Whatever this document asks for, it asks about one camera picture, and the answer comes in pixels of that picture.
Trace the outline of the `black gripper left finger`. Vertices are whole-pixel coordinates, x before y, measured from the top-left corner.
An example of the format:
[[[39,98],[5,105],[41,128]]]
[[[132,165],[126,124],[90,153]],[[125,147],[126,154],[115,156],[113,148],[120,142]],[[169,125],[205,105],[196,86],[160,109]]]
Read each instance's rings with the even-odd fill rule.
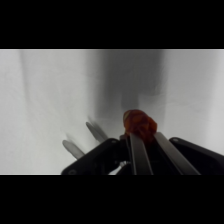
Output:
[[[67,140],[62,144],[76,159],[62,175],[108,175],[117,168],[118,175],[153,174],[145,145],[134,134],[120,140],[109,138],[86,154]]]

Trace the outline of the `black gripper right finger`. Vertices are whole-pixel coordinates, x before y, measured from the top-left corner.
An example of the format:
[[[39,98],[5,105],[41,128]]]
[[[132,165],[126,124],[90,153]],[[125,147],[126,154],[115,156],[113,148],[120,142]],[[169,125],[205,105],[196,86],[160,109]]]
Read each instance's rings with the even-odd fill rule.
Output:
[[[182,175],[224,175],[224,156],[178,137],[154,135],[161,151]]]

